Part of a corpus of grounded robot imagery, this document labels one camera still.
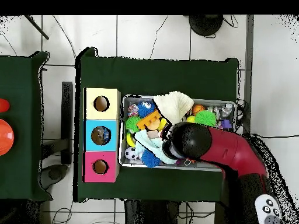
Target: red object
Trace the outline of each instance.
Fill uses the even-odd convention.
[[[0,113],[4,113],[9,109],[9,102],[4,99],[0,99]]]
[[[238,134],[208,127],[212,137],[210,149],[200,158],[207,162],[227,165],[238,171],[239,177],[257,173],[267,177],[264,164],[245,138]]]
[[[14,140],[11,126],[0,119],[0,156],[6,154],[12,147]]]

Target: green table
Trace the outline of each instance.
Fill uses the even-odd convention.
[[[193,99],[237,98],[238,60],[166,61],[99,58],[87,48],[76,61],[74,200],[130,198],[139,200],[219,201],[222,173],[121,167],[115,183],[82,182],[83,88],[117,88],[121,96],[161,95],[180,91]]]
[[[10,109],[0,113],[15,135],[13,147],[0,156],[0,198],[50,200],[38,182],[41,160],[39,68],[46,52],[30,57],[0,56],[0,98]]]

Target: light blue cloth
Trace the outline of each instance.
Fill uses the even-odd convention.
[[[161,138],[149,139],[147,135],[147,130],[145,129],[135,133],[134,138],[137,141],[135,145],[136,153],[139,154],[145,151],[144,147],[146,147],[149,151],[151,151],[157,158],[162,160],[165,164],[176,163],[177,160],[170,159],[164,154],[162,150],[163,141]]]

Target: orange ball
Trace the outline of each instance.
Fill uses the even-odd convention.
[[[204,106],[201,105],[201,104],[195,104],[193,107],[192,107],[192,115],[196,115],[197,113],[199,113],[200,111],[203,111],[205,110]]]

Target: button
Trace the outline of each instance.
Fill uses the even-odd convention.
[[[271,212],[271,209],[268,206],[264,206],[263,207],[263,211],[267,214],[269,214]]]
[[[271,201],[271,200],[269,200],[269,199],[267,199],[267,204],[269,205],[269,206],[273,206],[273,202]]]
[[[273,210],[273,213],[276,215],[276,216],[279,216],[279,211],[277,209],[274,209]]]

